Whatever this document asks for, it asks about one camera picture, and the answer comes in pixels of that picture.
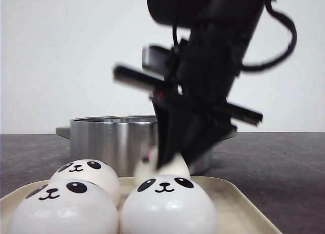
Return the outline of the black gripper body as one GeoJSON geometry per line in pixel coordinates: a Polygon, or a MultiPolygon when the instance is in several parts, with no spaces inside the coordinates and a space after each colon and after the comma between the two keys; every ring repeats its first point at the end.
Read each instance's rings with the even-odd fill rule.
{"type": "Polygon", "coordinates": [[[235,78],[243,70],[242,59],[250,38],[198,41],[182,40],[174,46],[177,63],[170,77],[118,64],[114,79],[152,92],[152,97],[183,99],[182,109],[213,110],[231,119],[258,125],[263,115],[227,101],[235,78]]]}

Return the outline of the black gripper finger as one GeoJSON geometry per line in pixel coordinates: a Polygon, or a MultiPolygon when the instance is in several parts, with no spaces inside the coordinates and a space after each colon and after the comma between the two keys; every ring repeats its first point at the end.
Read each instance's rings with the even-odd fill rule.
{"type": "Polygon", "coordinates": [[[151,98],[157,118],[158,161],[157,169],[169,163],[180,150],[182,134],[182,102],[180,96],[151,98]]]}
{"type": "Polygon", "coordinates": [[[225,113],[213,110],[177,110],[181,129],[180,153],[185,160],[196,160],[219,141],[233,137],[237,127],[225,113]]]}

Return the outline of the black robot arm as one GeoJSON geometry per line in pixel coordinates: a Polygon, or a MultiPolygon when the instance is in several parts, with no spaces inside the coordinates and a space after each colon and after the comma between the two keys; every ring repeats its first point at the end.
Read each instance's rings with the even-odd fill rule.
{"type": "Polygon", "coordinates": [[[189,28],[188,40],[174,40],[171,49],[149,46],[142,67],[122,65],[114,78],[152,93],[158,122],[157,168],[176,153],[190,163],[236,133],[238,119],[257,125],[262,114],[228,103],[241,72],[259,72],[274,65],[244,65],[243,58],[262,10],[272,0],[147,0],[152,18],[173,30],[189,28]]]}

